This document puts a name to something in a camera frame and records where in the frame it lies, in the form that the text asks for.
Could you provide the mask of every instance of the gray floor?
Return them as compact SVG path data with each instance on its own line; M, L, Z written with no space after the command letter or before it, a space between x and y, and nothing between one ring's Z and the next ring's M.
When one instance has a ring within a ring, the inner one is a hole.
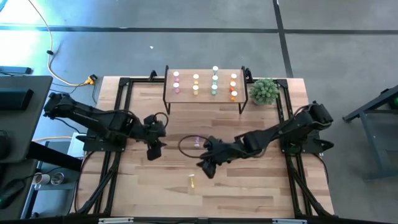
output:
M71 0L36 1L50 25L107 27L269 28L271 0ZM394 0L280 0L286 29L398 29ZM42 24L30 5L9 1L0 23ZM88 75L148 75L152 69L251 68L256 77L286 77L278 34L54 32L53 69L70 82ZM0 31L0 64L32 67L49 75L46 32ZM322 132L335 143L325 153L337 215L397 222L398 178L364 182L376 165L361 123L341 117L398 84L398 35L286 35L295 78L304 78L310 100L324 103L335 122ZM53 86L56 90L68 90ZM73 97L94 105L92 87ZM72 135L40 119L35 138Z

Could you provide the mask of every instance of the green succulent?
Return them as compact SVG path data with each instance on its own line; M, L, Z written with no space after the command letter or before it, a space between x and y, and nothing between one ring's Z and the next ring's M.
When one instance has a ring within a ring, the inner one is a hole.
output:
M272 104L278 98L278 86L270 78L257 80L249 90L250 98L257 105Z

